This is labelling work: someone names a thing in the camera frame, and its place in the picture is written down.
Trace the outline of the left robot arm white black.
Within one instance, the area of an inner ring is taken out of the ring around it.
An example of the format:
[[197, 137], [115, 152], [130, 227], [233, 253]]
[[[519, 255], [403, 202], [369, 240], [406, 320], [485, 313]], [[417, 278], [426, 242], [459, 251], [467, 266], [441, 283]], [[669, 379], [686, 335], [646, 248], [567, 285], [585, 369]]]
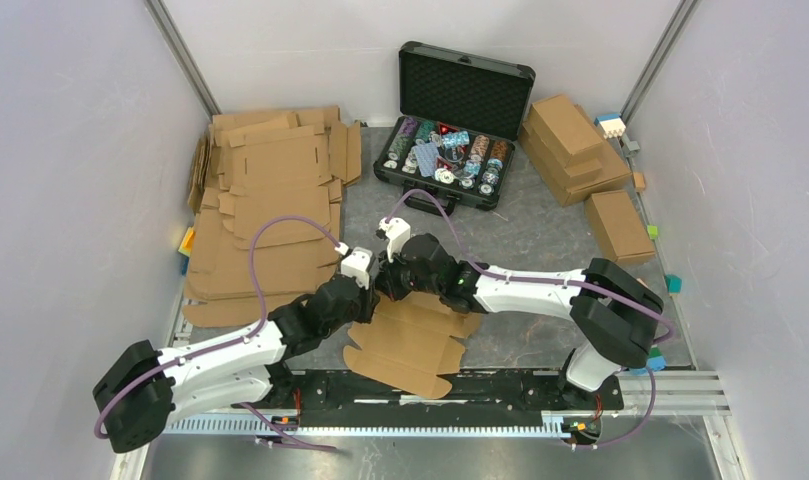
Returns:
[[317, 349], [348, 323], [369, 322], [377, 303], [372, 281], [336, 274], [240, 330], [179, 349], [135, 342], [92, 390], [94, 434], [127, 453], [212, 409], [262, 400], [282, 407], [294, 394], [286, 360]]

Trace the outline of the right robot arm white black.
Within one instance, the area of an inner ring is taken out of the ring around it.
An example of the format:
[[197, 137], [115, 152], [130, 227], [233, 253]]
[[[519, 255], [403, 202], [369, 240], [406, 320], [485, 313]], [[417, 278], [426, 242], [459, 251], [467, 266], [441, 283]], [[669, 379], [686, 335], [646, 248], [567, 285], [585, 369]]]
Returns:
[[586, 406], [615, 373], [647, 365], [663, 302], [610, 260], [565, 272], [514, 271], [457, 260], [431, 234], [376, 234], [386, 247], [376, 286], [392, 300], [419, 292], [460, 314], [523, 312], [573, 322], [585, 342], [557, 382], [571, 408]]

